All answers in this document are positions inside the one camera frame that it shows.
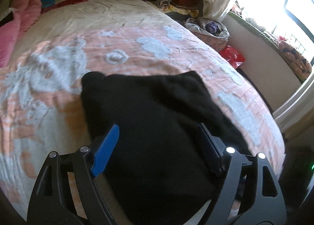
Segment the black orange knit sweater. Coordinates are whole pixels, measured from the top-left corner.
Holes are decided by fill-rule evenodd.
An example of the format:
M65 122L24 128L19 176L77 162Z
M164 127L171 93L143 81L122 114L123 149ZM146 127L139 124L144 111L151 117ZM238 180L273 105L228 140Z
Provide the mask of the black orange knit sweater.
M195 71L145 77L93 71L81 84L91 138L119 126L105 176L134 224L184 224L212 197L217 171L199 156L199 124L250 153Z

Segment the white bag with clothes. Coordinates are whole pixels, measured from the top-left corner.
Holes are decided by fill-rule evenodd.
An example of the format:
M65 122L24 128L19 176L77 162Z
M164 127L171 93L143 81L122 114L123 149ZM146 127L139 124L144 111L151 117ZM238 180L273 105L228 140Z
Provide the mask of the white bag with clothes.
M219 21L211 20L205 17L189 18L185 22L185 28L193 34L202 37L211 37L218 40L228 41L230 33L227 27Z

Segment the peach floral bedspread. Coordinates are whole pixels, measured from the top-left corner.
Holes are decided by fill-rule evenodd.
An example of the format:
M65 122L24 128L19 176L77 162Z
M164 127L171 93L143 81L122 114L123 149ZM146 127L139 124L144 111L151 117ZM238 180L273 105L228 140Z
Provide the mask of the peach floral bedspread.
M258 92L213 48L141 0L90 0L54 9L17 42L1 69L1 189L25 218L47 154L87 144L79 100L89 71L169 75L196 71L211 97L266 154L276 175L285 158L282 134Z

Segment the black device with green light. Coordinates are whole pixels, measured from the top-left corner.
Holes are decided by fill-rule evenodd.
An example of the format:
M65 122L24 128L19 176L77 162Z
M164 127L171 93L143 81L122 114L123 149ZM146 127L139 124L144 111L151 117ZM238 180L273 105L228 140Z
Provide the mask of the black device with green light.
M313 151L306 147L290 147L285 153L279 185L286 206L298 208L309 192L313 176Z

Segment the red plastic bag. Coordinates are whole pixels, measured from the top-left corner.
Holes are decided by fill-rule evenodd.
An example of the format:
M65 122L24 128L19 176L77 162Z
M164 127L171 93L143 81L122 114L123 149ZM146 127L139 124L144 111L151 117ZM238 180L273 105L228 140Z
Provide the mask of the red plastic bag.
M245 57L241 55L236 49L227 45L223 50L219 52L220 56L223 57L234 69L237 69L245 62Z

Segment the floral storage box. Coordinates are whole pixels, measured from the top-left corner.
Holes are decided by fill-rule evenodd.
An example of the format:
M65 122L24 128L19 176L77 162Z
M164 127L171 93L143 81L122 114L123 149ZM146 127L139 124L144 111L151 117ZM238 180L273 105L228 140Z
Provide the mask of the floral storage box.
M214 36L208 36L201 33L193 32L201 41L212 47L215 51L220 52L227 46L227 41Z

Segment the patterned cloth on windowsill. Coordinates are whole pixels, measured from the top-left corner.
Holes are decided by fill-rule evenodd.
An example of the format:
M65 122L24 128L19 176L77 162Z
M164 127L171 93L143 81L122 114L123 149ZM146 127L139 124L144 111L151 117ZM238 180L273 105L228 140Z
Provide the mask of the patterned cloth on windowsill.
M305 82L312 73L310 62L287 39L283 37L269 37L269 39L277 47L279 55L291 68L298 80L301 83Z

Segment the red white garment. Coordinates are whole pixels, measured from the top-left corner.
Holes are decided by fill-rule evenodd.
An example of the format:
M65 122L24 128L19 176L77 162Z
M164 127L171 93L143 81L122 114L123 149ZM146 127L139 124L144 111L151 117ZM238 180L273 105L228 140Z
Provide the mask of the red white garment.
M61 7L67 6L67 5L74 5L82 2L86 2L89 0L56 0L53 5L49 5L48 7L42 8L41 14L47 13L48 11L59 9Z

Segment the black garment on duvet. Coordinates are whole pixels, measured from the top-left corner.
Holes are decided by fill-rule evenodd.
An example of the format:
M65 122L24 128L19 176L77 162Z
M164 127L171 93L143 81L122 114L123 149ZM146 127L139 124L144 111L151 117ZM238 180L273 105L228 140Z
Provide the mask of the black garment on duvet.
M5 24L11 22L14 20L14 13L10 12L8 15L6 15L1 21L0 21L0 27L4 26Z

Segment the pink duvet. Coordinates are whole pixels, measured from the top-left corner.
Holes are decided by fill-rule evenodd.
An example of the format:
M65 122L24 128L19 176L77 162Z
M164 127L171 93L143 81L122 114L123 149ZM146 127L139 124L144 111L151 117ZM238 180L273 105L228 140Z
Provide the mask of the pink duvet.
M1 68L8 65L16 42L38 20L42 3L40 0L13 0L10 9L14 20L1 27Z

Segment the window with dark frame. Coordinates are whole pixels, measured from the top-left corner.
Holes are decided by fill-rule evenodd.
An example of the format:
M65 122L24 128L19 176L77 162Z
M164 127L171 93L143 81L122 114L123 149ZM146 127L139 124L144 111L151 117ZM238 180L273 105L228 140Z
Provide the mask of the window with dark frame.
M313 0L237 0L242 18L275 37L290 40L313 62Z

